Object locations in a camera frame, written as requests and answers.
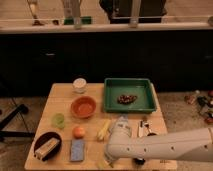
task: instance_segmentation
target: floor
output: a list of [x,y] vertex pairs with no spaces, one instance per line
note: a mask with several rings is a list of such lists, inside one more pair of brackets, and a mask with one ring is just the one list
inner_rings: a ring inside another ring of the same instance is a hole
[[[64,18],[62,0],[38,0],[38,18],[45,25],[53,19],[61,22]],[[200,22],[207,21],[213,15],[212,0],[167,0],[167,14],[162,22]],[[81,15],[92,16],[94,24],[108,24],[106,13],[101,9],[99,0],[82,0]],[[32,15],[27,0],[0,1],[0,27],[31,26]]]
[[[188,105],[183,100],[185,95],[192,92],[157,93],[162,113],[168,132],[177,132],[207,127],[203,118],[198,114],[196,104]],[[18,104],[24,103],[30,109],[27,115],[23,115],[30,131],[35,132],[47,100],[46,97],[22,97],[15,98]],[[0,98],[0,107],[4,118],[14,105],[9,98]],[[5,130],[25,131],[21,117],[16,116]],[[0,142],[0,171],[23,171],[24,163],[31,145],[30,138],[6,138]],[[213,163],[207,162],[178,162],[178,171],[212,171]]]

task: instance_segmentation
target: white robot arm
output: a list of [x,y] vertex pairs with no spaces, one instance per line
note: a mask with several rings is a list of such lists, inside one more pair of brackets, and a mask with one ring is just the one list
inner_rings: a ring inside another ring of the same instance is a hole
[[126,118],[110,129],[105,148],[109,163],[119,158],[144,158],[213,162],[213,128],[131,138]]

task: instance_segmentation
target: food in tray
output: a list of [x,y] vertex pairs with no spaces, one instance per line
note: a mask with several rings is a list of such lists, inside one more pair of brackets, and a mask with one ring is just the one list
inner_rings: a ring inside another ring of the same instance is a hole
[[137,98],[138,98],[138,96],[136,96],[136,95],[122,94],[117,98],[117,102],[120,104],[130,104],[130,103],[133,103]]

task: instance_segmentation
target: small green object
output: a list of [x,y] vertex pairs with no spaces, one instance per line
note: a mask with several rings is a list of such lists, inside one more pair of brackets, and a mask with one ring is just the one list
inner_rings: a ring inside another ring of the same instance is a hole
[[59,129],[63,129],[65,127],[65,123],[64,123],[64,115],[61,113],[56,113],[53,117],[52,117],[52,126],[57,127]]
[[[130,104],[120,104],[121,95],[136,95]],[[156,103],[149,79],[106,78],[104,83],[104,110],[111,113],[146,113],[156,110]]]
[[[92,24],[92,17],[90,16],[81,17],[81,22],[82,24]],[[73,25],[73,24],[74,24],[73,18],[64,19],[64,25]]]

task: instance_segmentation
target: tripod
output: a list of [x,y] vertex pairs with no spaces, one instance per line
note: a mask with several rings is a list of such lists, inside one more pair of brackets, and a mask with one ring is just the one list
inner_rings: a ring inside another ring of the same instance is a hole
[[5,119],[0,122],[0,141],[4,141],[4,137],[33,137],[35,134],[31,132],[16,132],[16,131],[2,131],[2,129],[16,116],[18,113],[27,114],[28,108],[21,104],[14,111],[12,111]]
[[[0,75],[0,83],[1,86],[6,90],[6,92],[8,93],[8,95],[10,96],[10,91],[9,89],[4,86],[2,84],[3,81],[1,81],[3,79],[1,79],[1,75]],[[13,104],[16,106],[16,109],[13,110],[6,118],[4,118],[1,122],[0,122],[0,142],[4,141],[4,137],[33,137],[35,135],[35,133],[31,133],[28,130],[28,127],[24,121],[24,118],[22,116],[22,114],[27,114],[29,112],[29,109],[24,105],[17,105],[15,100],[13,99],[13,97],[11,97]],[[17,114],[21,115],[21,118],[23,120],[24,126],[27,129],[27,132],[17,132],[17,131],[2,131],[2,129],[4,129],[4,127],[17,115]]]

